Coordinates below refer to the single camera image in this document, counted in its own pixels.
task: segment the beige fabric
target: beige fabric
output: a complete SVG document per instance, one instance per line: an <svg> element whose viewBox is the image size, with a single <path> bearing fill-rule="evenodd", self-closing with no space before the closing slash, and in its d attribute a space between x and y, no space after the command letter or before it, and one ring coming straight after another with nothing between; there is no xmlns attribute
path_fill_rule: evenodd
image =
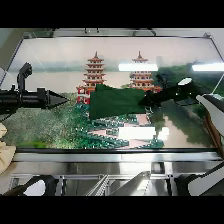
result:
<svg viewBox="0 0 224 224"><path fill-rule="evenodd" d="M4 136L6 132L6 127L0 123L0 138ZM6 146L5 142L0 141L0 174L3 173L10 165L15 151L15 146Z"/></svg>

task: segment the red pagoda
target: red pagoda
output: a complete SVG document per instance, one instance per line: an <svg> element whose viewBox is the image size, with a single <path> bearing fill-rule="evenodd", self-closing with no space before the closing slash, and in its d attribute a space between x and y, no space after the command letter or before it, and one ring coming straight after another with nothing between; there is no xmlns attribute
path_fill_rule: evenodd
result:
<svg viewBox="0 0 224 224"><path fill-rule="evenodd" d="M144 59L139 51L138 58L132 59L135 63L146 63L148 59ZM160 92L160 86L154 86L152 83L152 74L150 71L135 71L130 74L131 87L136 89L143 89L144 91L151 90L153 92Z"/></svg>
<svg viewBox="0 0 224 224"><path fill-rule="evenodd" d="M103 73L104 68L102 66L103 59L98 58L97 51L92 59L88 59L88 66L87 73L84 74L85 79L83 82L85 82L85 85L76 87L78 90L78 97L77 97L77 103L90 103L90 92L95 91L96 84L103 84L104 80L103 76L105 75Z"/></svg>

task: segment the green cloth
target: green cloth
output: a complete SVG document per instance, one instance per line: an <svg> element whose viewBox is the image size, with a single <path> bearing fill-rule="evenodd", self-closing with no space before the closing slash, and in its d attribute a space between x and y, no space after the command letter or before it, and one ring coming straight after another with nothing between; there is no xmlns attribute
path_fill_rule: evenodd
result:
<svg viewBox="0 0 224 224"><path fill-rule="evenodd" d="M145 114L144 105L140 102L144 98L144 90L115 89L103 84L96 85L96 91L90 94L91 120L123 114Z"/></svg>

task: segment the black cone tip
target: black cone tip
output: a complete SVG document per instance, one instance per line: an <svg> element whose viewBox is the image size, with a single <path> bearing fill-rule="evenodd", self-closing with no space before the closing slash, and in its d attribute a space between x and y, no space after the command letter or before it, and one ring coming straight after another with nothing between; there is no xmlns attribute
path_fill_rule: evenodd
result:
<svg viewBox="0 0 224 224"><path fill-rule="evenodd" d="M69 99L67 99L66 97L48 90L48 109L52 109L68 101Z"/></svg>

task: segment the printed landscape picture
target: printed landscape picture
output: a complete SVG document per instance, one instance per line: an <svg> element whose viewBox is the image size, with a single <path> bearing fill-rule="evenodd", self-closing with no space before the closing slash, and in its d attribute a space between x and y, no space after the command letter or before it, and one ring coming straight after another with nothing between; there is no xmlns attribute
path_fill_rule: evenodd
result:
<svg viewBox="0 0 224 224"><path fill-rule="evenodd" d="M214 148L199 104L179 106L169 100L153 113L126 114L89 119L90 93L96 84L114 88L137 88L154 93L162 90L156 75L174 86L185 77L213 91L222 73L193 72L192 65L221 62L209 39L147 37L61 37L26 39L21 44L1 89L16 84L25 62L33 67L26 89L38 87L57 92L70 101L52 110L18 109L3 124L7 145L21 148L62 149L154 149ZM121 72L120 63L156 63L158 72ZM224 95L224 83L216 92ZM155 127L153 139L122 139L120 127ZM168 128L167 139L159 138Z"/></svg>

